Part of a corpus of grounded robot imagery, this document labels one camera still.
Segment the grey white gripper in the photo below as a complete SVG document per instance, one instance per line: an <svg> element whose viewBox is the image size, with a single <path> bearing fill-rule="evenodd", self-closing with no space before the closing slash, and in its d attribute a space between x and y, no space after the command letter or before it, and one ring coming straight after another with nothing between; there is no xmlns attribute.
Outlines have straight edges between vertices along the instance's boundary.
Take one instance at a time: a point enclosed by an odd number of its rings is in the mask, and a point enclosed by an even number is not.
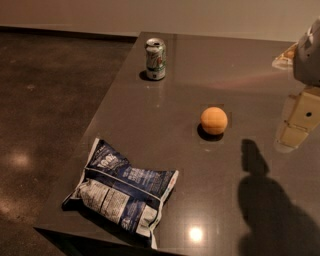
<svg viewBox="0 0 320 256"><path fill-rule="evenodd" d="M294 78L306 85L299 94L285 101L275 148L281 153L297 149L320 124L320 19L307 32L272 61L280 70L293 68Z"/></svg>

